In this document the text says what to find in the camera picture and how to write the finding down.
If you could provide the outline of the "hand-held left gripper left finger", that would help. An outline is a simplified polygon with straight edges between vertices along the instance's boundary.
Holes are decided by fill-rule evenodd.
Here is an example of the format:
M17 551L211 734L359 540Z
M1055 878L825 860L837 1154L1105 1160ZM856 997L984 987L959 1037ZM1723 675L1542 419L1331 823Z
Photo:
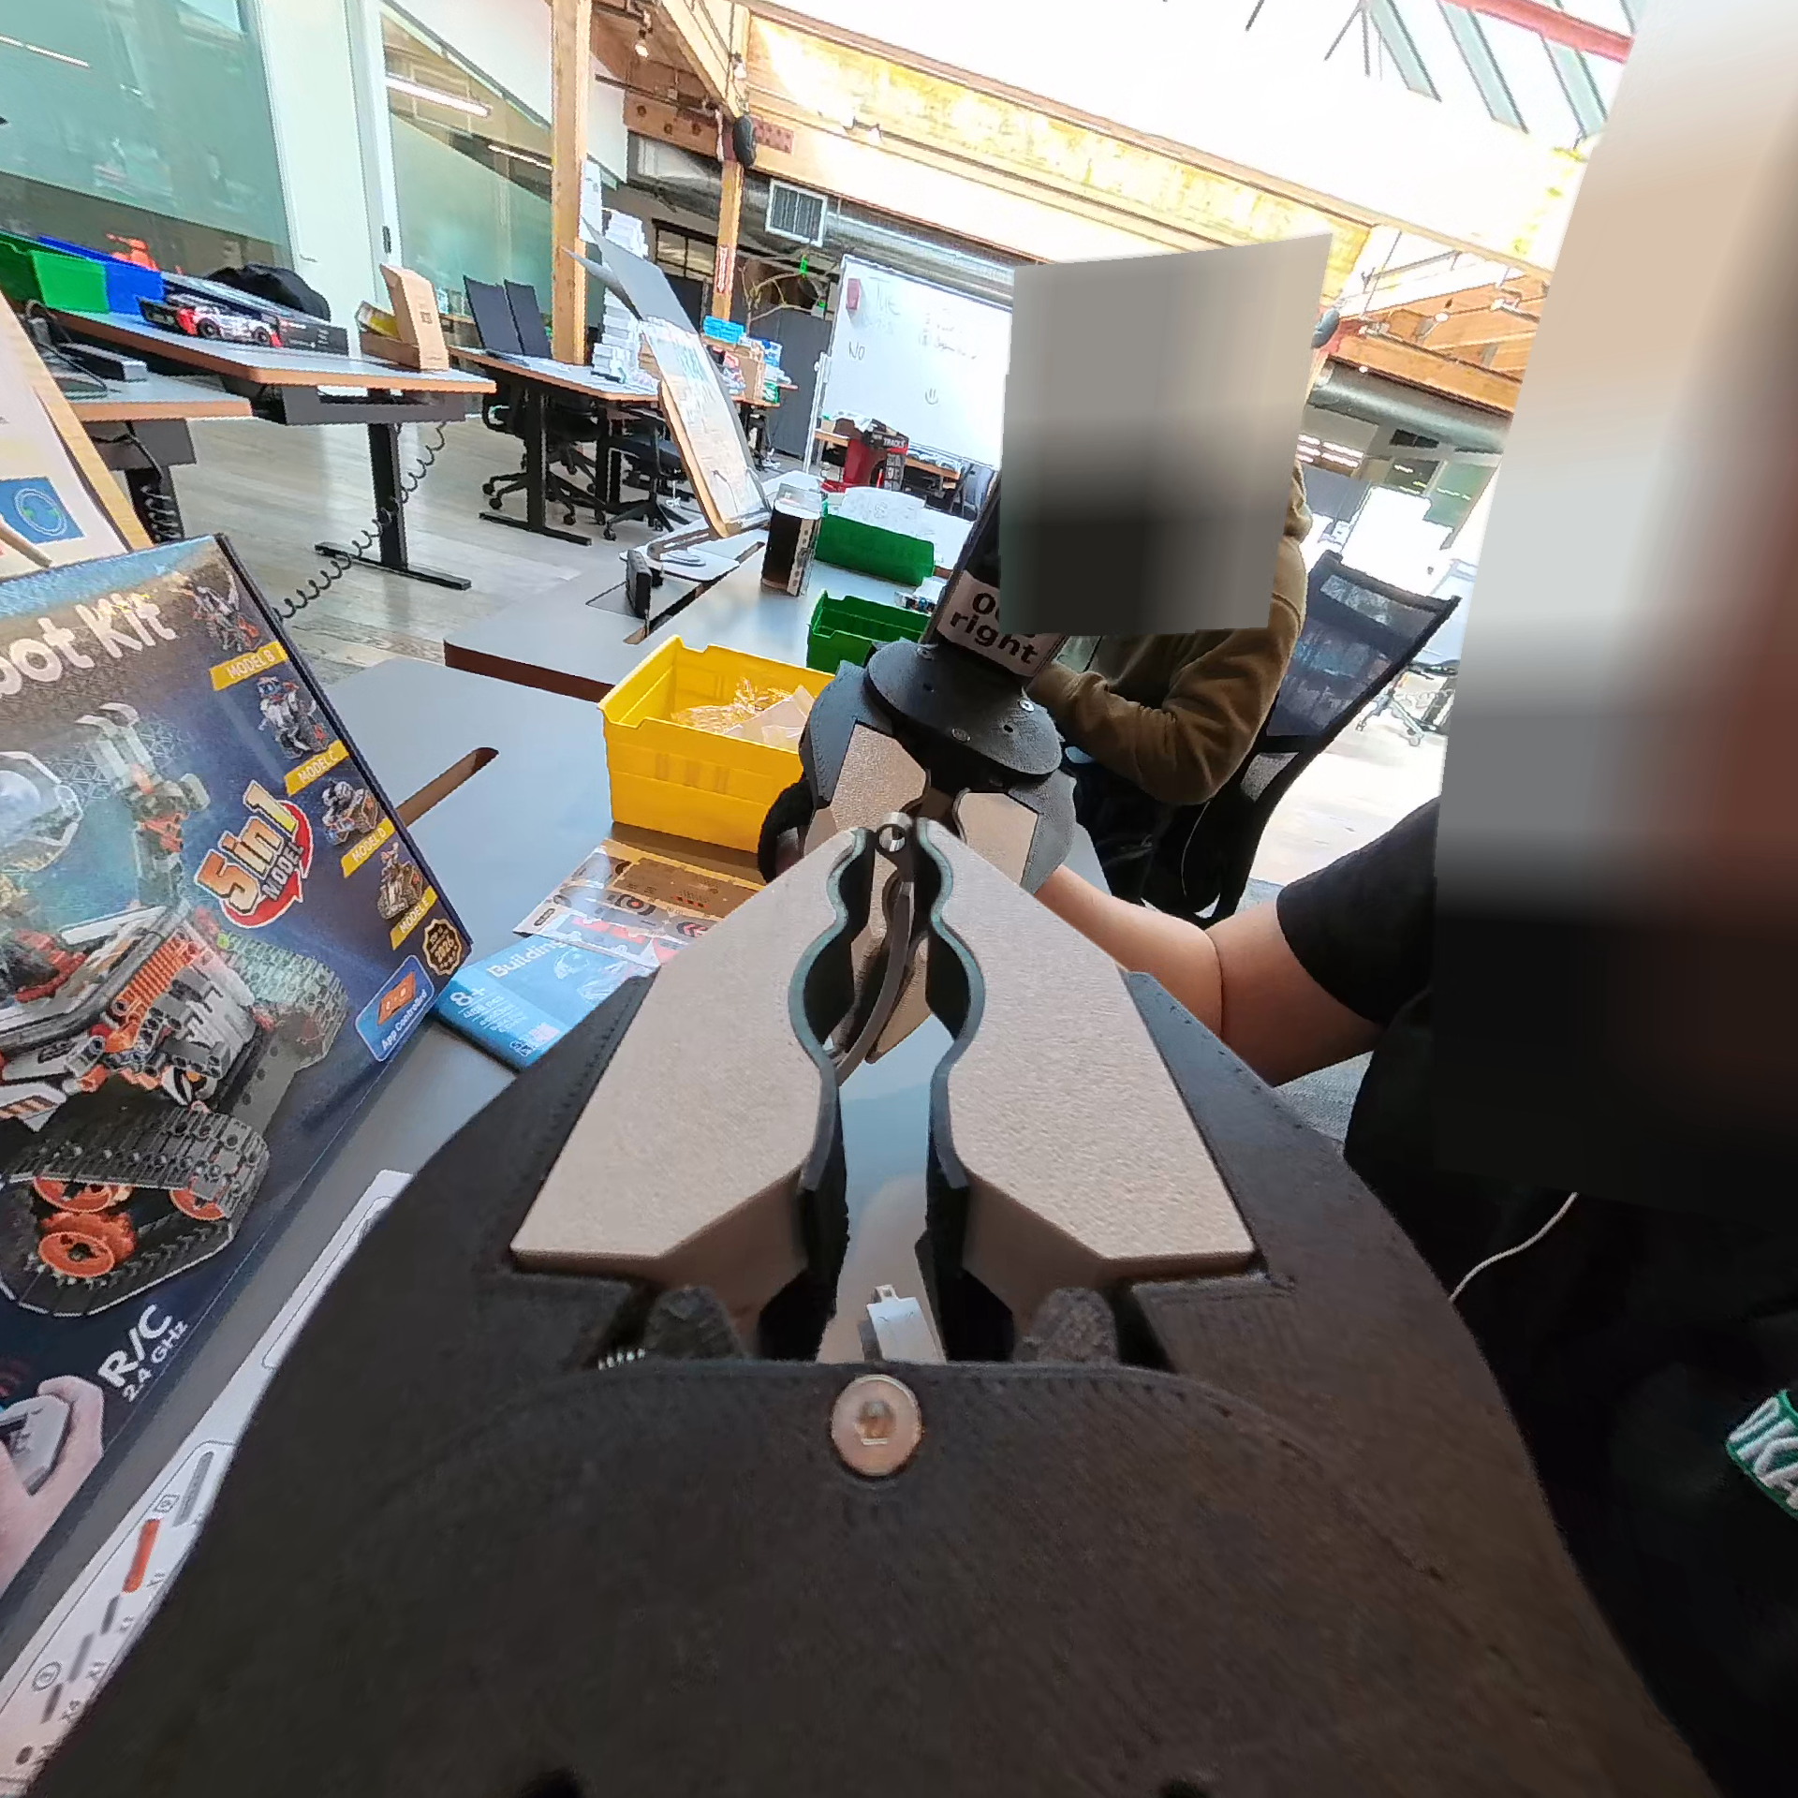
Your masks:
M509 1253L709 1289L764 1357L818 1357L847 1250L839 1064L878 849L847 828L658 974Z

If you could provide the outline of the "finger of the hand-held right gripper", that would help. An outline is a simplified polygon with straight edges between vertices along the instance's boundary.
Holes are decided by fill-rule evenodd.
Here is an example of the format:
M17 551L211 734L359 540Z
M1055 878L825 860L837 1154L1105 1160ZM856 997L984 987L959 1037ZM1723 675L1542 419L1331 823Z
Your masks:
M1043 815L1004 793L964 793L950 806L952 832L1019 888L1038 888L1030 857Z
M873 832L891 815L913 815L927 788L927 770L895 737L854 726L834 790L816 810L816 844L847 828Z

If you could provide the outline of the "grey curved panel piece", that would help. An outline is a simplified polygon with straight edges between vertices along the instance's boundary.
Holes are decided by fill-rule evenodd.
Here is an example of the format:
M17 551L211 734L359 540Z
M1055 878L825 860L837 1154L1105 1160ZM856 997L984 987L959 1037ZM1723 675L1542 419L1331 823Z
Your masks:
M889 813L870 842L870 908L847 948L849 1006L829 1041L843 1082L897 1048L930 1015L927 894L917 820Z

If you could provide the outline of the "yellow plastic bin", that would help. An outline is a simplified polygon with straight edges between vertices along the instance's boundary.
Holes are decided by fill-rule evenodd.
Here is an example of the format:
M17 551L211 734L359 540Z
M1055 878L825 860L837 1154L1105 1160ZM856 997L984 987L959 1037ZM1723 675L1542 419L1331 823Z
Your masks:
M796 737L830 677L678 635L649 656L599 703L613 817L674 839L753 849L776 799L800 774ZM744 697L772 700L764 726L738 734L699 726Z

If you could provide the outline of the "person's right forearm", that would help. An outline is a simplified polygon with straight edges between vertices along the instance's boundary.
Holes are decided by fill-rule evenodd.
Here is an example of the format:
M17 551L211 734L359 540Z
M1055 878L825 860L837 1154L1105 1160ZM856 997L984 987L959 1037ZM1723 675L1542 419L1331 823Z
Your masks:
M1274 905L1213 930L1130 905L1055 869L1038 898L1130 974L1148 974L1268 1085L1350 1061L1381 1026L1331 997L1298 961Z

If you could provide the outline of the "grey desk with brown edge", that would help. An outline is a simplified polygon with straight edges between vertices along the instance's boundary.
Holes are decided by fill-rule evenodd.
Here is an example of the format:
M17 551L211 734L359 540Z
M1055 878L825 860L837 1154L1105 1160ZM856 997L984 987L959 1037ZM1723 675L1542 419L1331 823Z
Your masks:
M649 615L640 619L626 602L627 578L643 555L626 546L599 551L597 573L574 576L451 630L443 661L503 683L599 703L673 638L695 648L719 644L800 665L822 593L927 611L943 588L937 576L907 588L816 564L803 593L785 595L761 583L762 532L753 532L676 552L661 585L649 590Z

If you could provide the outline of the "green plastic bin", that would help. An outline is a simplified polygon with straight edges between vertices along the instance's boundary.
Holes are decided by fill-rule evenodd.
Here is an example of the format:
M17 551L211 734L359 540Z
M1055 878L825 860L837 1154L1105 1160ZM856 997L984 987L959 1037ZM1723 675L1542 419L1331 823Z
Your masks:
M826 675L842 663L860 667L887 642L919 642L930 623L932 612L903 602L825 590L808 625L805 663Z
M3 294L17 305L105 314L110 311L105 267L89 255L3 231Z
M834 510L818 524L814 557L829 568L867 573L903 588L917 588L937 572L937 552L927 536Z

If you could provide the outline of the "clear plastic parts bags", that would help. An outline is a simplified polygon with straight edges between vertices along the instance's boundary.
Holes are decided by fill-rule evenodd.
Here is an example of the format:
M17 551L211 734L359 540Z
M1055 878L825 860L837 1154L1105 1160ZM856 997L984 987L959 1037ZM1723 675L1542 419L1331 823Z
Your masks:
M796 751L816 697L803 684L781 690L740 681L727 700L683 706L668 722L757 747Z

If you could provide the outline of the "printed sticker sheet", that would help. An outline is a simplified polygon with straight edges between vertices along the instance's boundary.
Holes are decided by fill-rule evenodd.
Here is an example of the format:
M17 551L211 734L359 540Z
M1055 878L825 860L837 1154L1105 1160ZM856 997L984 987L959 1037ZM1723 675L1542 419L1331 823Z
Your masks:
M757 880L740 880L607 839L513 926L513 933L549 938L656 970L757 890Z

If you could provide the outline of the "whiteboard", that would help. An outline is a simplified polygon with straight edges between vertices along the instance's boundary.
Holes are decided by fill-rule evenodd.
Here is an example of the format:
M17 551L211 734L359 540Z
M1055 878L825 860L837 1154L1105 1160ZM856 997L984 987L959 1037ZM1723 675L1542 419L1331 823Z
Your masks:
M1010 329L1006 307L849 255L819 415L878 419L913 446L997 466Z

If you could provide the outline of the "leaning wooden board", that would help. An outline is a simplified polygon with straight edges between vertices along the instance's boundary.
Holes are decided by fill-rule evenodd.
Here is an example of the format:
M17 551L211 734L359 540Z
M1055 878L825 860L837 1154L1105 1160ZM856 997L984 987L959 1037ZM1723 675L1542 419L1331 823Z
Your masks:
M712 536L731 537L770 520L768 496L749 459L734 405L699 334L659 318L640 321L665 423L687 484Z

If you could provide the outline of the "black mesh office chair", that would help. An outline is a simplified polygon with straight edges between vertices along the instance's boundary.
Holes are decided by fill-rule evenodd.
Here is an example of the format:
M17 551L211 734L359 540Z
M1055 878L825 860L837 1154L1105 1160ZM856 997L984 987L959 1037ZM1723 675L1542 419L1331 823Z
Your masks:
M1176 864L1198 923L1232 916L1291 783L1448 628L1455 595L1407 590L1330 551L1310 572L1309 612L1288 672L1242 769L1198 812Z

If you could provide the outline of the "person's black shirt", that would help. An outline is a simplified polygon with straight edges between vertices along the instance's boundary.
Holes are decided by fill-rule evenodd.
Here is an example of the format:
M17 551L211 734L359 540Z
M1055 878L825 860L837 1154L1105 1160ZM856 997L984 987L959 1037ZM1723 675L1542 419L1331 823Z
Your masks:
M1345 1157L1461 1300L1584 1581L1726 1793L1796 1788L1793 1221L1434 1164L1438 800L1288 885L1302 967L1381 1026Z

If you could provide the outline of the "brown cardboard box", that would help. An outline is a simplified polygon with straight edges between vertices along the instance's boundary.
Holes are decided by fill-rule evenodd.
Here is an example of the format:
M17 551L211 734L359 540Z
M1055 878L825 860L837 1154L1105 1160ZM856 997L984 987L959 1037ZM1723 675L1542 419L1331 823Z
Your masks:
M364 302L356 311L363 356L414 373L450 373L451 356L432 284L392 263L381 263L379 277L387 302Z

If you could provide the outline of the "blue plastic bin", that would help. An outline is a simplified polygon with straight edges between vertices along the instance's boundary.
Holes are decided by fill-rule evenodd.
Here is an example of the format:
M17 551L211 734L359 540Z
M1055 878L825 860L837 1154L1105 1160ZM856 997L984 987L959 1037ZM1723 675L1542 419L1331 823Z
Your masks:
M105 277L105 311L139 318L142 302L165 302L165 273L152 266L105 255L68 240L39 235L36 241L47 251L96 263Z

